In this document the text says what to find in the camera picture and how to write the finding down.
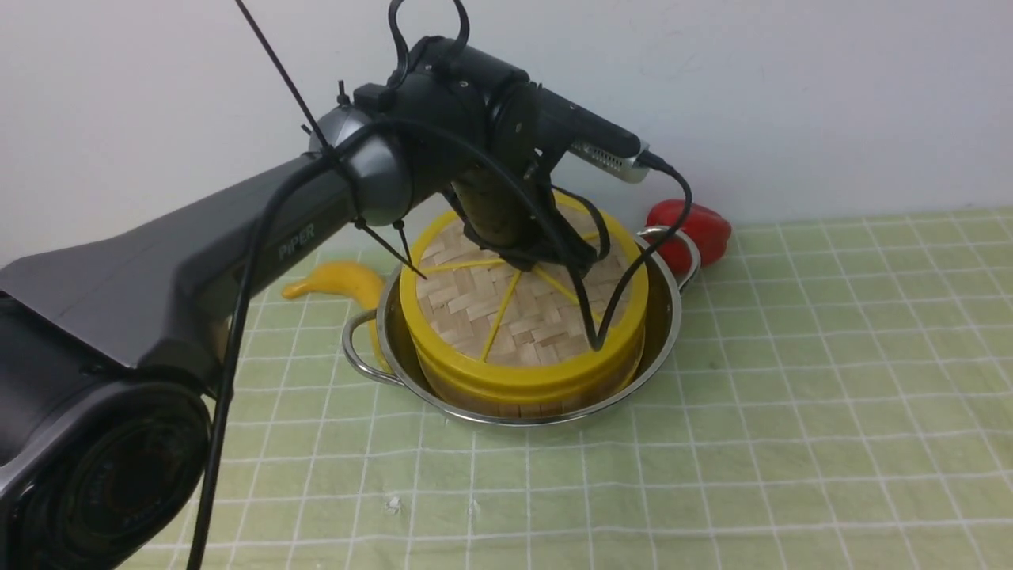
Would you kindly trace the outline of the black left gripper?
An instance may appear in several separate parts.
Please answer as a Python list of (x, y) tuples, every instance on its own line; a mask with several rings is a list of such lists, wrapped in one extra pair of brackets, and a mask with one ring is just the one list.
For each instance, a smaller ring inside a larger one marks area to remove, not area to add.
[(561, 233), (563, 253), (557, 252), (511, 186), (484, 167), (468, 170), (442, 195), (465, 224), (465, 236), (479, 249), (502, 257), (514, 269), (529, 272), (536, 264), (565, 267), (567, 260), (571, 260), (579, 274), (586, 274), (598, 262), (598, 251), (580, 237), (557, 207), (548, 174), (522, 178), (522, 191), (547, 214), (551, 226)]

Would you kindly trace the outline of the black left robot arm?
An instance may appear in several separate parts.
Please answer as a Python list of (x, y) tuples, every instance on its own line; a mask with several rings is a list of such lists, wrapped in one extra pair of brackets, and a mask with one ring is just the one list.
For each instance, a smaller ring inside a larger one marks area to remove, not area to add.
[(202, 486), (207, 540), (250, 300), (347, 225), (442, 192), (482, 245), (576, 269), (548, 197), (586, 111), (448, 37), (401, 48), (307, 152), (134, 230), (2, 270), (2, 567), (113, 569)]

